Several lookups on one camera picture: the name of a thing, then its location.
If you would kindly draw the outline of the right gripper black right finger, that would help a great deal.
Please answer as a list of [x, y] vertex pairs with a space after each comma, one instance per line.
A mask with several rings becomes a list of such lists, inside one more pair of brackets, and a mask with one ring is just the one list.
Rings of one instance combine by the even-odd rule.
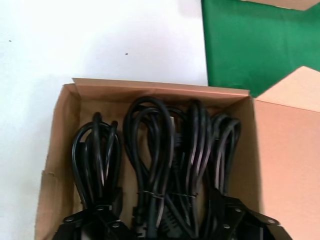
[[274, 218], [246, 207], [238, 198], [222, 195], [211, 188], [208, 212], [210, 240], [290, 240], [291, 236]]

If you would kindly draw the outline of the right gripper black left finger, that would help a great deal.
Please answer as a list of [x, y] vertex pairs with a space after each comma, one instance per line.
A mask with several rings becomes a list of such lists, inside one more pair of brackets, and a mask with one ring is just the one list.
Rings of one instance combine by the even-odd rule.
[[129, 240], [130, 230], [110, 205], [97, 205], [64, 218], [57, 240]]

